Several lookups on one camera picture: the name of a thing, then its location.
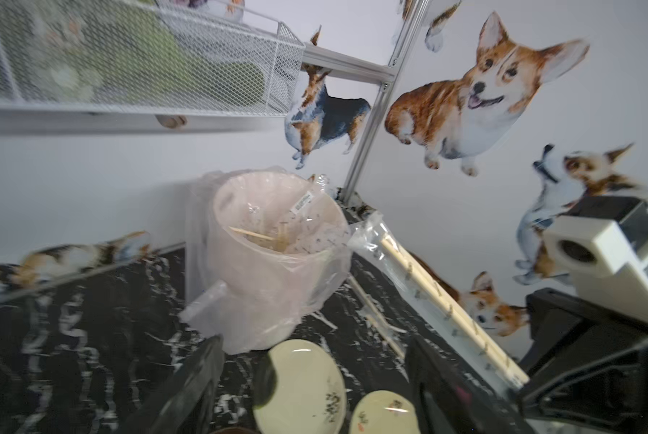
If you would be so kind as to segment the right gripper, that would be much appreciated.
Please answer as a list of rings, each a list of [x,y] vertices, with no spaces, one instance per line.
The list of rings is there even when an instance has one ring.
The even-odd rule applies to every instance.
[[[608,433],[648,433],[648,324],[554,289],[526,298],[532,345],[520,414]]]

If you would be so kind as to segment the chopsticks pack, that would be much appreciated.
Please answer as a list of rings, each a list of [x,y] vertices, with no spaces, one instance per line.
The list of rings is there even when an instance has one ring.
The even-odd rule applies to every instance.
[[[351,285],[354,293],[364,305],[362,309],[363,317],[378,331],[396,356],[401,360],[405,360],[406,349],[402,343],[402,337],[407,331],[395,327],[387,321],[382,311],[376,306],[375,300],[367,294],[365,289],[362,288],[352,275],[349,275],[347,284]]]
[[[528,383],[517,362],[396,240],[381,213],[372,213],[350,230],[349,249],[385,274],[430,329],[496,392],[517,392]]]

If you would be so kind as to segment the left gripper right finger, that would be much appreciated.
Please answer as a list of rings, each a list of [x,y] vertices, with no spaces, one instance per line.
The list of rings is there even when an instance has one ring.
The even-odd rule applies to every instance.
[[[418,427],[422,433],[532,433],[511,406],[464,376],[425,341],[405,352]]]

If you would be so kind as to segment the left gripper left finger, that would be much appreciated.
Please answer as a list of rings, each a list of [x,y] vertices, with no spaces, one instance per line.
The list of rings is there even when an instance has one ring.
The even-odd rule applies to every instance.
[[[208,338],[119,428],[121,433],[208,433],[225,363],[221,335]]]

